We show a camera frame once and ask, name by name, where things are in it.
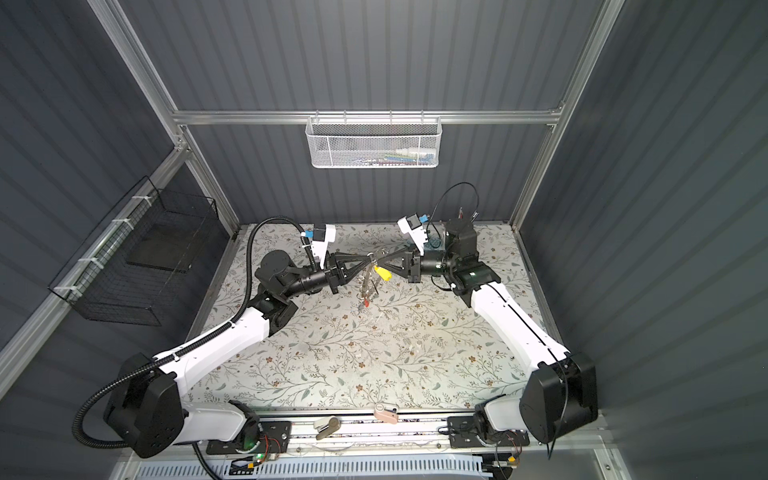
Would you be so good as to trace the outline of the yellow tag key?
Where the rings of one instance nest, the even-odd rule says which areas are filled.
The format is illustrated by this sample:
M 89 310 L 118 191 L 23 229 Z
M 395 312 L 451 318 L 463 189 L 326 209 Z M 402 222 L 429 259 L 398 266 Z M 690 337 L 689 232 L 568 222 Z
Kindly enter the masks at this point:
M 383 281 L 390 281 L 393 277 L 393 274 L 389 270 L 381 266 L 375 266 L 374 271 Z

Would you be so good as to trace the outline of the grey beaded keyring coil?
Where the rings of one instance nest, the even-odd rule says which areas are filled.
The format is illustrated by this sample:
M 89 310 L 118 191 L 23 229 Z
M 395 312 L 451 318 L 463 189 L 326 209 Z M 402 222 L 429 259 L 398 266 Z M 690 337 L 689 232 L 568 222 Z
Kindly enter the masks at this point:
M 372 256 L 371 265 L 368 266 L 363 271 L 363 281 L 362 281 L 361 290 L 360 290 L 360 298 L 362 301 L 362 305 L 363 305 L 363 301 L 366 299 L 369 300 L 371 304 L 372 300 L 378 295 L 378 287 L 380 283 L 388 282 L 388 281 L 383 281 L 374 271 L 374 267 L 379 265 L 376 262 L 375 255 L 372 253 L 370 253 L 370 255 Z

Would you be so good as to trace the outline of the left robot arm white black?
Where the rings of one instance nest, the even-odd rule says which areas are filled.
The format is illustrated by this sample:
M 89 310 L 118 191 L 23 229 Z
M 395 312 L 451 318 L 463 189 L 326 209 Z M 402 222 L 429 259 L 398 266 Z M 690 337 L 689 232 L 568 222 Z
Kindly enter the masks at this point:
M 71 433 L 80 444 L 100 450 L 129 448 L 141 458 L 172 445 L 205 440 L 232 441 L 258 419 L 247 406 L 230 401 L 203 406 L 185 401 L 192 386 L 246 348 L 278 333 L 297 310 L 294 298 L 324 288 L 336 292 L 368 267 L 368 255 L 330 253 L 335 228 L 305 230 L 285 216 L 264 225 L 285 223 L 300 234 L 308 259 L 297 265 L 283 250 L 253 263 L 259 232 L 247 239 L 246 285 L 242 304 L 229 319 L 193 339 L 153 357 L 137 354 L 123 363 L 119 377 L 97 390 L 77 410 Z

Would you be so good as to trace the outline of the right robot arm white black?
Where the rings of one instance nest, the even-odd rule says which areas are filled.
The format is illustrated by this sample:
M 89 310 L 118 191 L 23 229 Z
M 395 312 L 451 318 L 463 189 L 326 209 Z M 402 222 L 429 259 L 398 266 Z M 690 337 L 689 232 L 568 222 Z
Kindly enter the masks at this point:
M 417 214 L 398 220 L 409 247 L 377 259 L 377 265 L 418 283 L 441 277 L 448 289 L 483 318 L 523 367 L 527 383 L 520 396 L 501 395 L 481 403 L 478 432 L 488 437 L 525 430 L 553 447 L 558 438 L 596 420 L 596 366 L 551 337 L 514 300 L 500 276 L 480 258 L 473 222 L 455 218 L 445 226 L 441 248 L 430 250 L 430 220 Z

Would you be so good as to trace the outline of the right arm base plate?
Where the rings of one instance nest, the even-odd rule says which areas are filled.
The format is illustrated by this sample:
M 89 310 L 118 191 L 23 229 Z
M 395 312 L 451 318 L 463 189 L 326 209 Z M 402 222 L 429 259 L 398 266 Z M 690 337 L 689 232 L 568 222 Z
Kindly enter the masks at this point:
M 494 429 L 479 412 L 473 415 L 449 416 L 440 432 L 449 437 L 452 448 L 509 447 L 521 449 L 530 445 L 525 430 Z

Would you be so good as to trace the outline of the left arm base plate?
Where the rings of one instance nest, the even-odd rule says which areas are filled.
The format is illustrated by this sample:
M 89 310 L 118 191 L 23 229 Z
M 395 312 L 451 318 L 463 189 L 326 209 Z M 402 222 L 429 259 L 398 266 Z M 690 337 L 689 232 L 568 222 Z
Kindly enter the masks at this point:
M 292 423 L 289 421 L 250 421 L 230 441 L 209 441 L 206 453 L 208 455 L 282 454 L 287 451 L 291 431 Z

